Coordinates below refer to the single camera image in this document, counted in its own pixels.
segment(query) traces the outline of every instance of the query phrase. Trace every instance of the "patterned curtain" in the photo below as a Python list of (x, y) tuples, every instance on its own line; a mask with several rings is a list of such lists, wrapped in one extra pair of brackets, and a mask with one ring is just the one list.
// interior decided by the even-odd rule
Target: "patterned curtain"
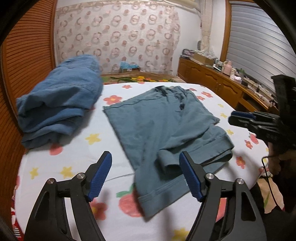
[(180, 37), (178, 14), (169, 4), (96, 1), (59, 8), (55, 21), (58, 64), (80, 54), (97, 56), (102, 73), (116, 73), (120, 62), (142, 71), (171, 74)]

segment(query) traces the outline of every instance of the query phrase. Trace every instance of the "wooden wardrobe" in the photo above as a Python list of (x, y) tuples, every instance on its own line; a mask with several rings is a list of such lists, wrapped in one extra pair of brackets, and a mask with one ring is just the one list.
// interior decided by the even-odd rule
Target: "wooden wardrobe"
[(24, 154), (16, 98), (29, 93), (55, 68), (53, 29), (57, 0), (39, 0), (1, 46), (0, 216), (11, 226), (11, 197)]

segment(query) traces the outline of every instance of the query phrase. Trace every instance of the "wooden cabinet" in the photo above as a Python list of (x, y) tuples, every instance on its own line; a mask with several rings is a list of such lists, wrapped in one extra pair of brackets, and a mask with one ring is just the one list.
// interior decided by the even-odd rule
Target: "wooden cabinet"
[(234, 86), (231, 82), (224, 80), (218, 86), (217, 94), (232, 108), (235, 108), (242, 95), (242, 90)]
[(187, 83), (203, 85), (231, 107), (243, 111), (267, 111), (268, 105), (244, 86), (232, 81), (228, 76), (199, 65), (189, 59), (180, 58), (178, 76)]

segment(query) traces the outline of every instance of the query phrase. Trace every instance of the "window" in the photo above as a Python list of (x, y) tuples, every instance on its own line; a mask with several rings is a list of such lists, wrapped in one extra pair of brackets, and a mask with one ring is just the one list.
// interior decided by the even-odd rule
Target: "window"
[(231, 31), (227, 59), (274, 91), (271, 76), (296, 77), (296, 55), (273, 20), (255, 3), (229, 1)]

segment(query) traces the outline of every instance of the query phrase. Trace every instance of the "silver screw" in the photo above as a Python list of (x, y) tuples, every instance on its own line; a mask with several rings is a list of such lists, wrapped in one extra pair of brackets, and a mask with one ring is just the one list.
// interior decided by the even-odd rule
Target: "silver screw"
[(77, 174), (77, 178), (78, 179), (83, 179), (85, 177), (85, 174), (84, 173), (78, 173)]
[(47, 182), (47, 184), (53, 184), (54, 183), (54, 178), (50, 178), (46, 182)]
[(237, 183), (242, 185), (242, 184), (244, 184), (244, 180), (241, 179), (241, 178), (238, 178), (238, 179), (237, 179)]
[(213, 179), (213, 178), (214, 178), (214, 174), (212, 174), (212, 173), (207, 173), (205, 176), (206, 176), (208, 179)]

